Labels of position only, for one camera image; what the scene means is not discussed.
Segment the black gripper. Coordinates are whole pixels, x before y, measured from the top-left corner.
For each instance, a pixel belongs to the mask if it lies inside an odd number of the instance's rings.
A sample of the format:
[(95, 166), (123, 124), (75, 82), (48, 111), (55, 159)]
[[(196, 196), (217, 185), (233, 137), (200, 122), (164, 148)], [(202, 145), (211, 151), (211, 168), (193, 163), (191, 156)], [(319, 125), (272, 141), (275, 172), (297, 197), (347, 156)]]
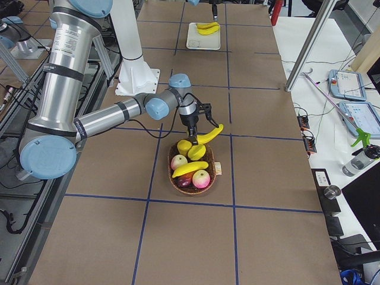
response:
[(218, 20), (218, 9), (217, 9), (218, 0), (209, 0), (208, 3), (212, 5), (213, 19)]
[(192, 113), (189, 115), (180, 114), (181, 122), (184, 126), (187, 127), (187, 136), (189, 136), (189, 140), (192, 145), (198, 145), (197, 138), (197, 123), (198, 123), (198, 115), (196, 113)]

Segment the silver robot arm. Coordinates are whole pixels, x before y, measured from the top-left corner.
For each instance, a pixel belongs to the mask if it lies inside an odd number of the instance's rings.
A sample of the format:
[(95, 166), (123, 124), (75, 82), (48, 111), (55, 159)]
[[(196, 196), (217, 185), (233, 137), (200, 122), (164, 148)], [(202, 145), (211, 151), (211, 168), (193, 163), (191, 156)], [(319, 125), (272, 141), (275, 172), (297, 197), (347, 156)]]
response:
[(218, 21), (219, 16), (218, 16), (218, 8), (217, 8), (218, 1), (217, 0), (187, 0), (187, 2), (193, 6), (197, 6), (199, 3), (209, 3), (211, 5), (213, 20)]
[[(111, 17), (123, 57), (118, 94), (127, 100), (77, 117), (91, 45), (101, 35), (100, 20), (106, 16)], [(165, 91), (154, 91), (159, 70), (144, 60), (132, 1), (55, 1), (50, 17), (56, 30), (43, 67), (41, 101), (19, 146), (21, 167), (29, 175), (38, 179), (65, 175), (76, 162), (76, 143), (143, 113), (160, 120), (177, 109), (190, 142), (197, 144), (197, 105), (189, 78), (176, 74)]]

